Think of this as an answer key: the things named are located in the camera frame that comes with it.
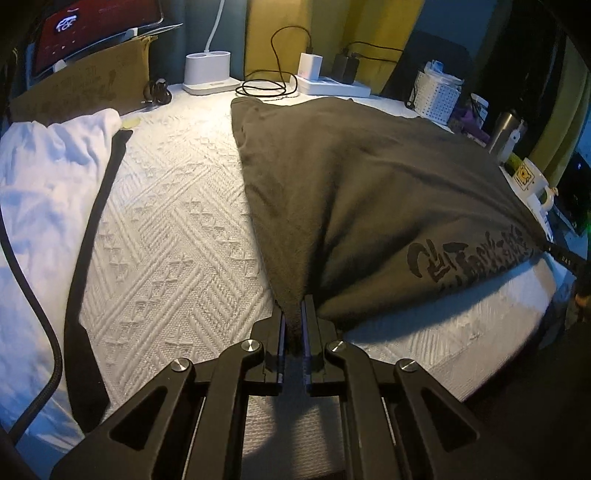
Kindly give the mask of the gloved right hand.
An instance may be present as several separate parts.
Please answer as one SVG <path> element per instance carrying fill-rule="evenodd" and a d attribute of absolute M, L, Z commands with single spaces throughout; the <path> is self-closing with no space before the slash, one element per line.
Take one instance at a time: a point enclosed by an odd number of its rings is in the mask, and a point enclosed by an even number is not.
<path fill-rule="evenodd" d="M 590 295 L 591 295 L 591 286 L 589 280 L 583 280 L 579 278 L 575 281 L 573 287 L 574 293 L 574 302 L 575 306 L 582 312 L 584 315 L 590 315 Z"/>

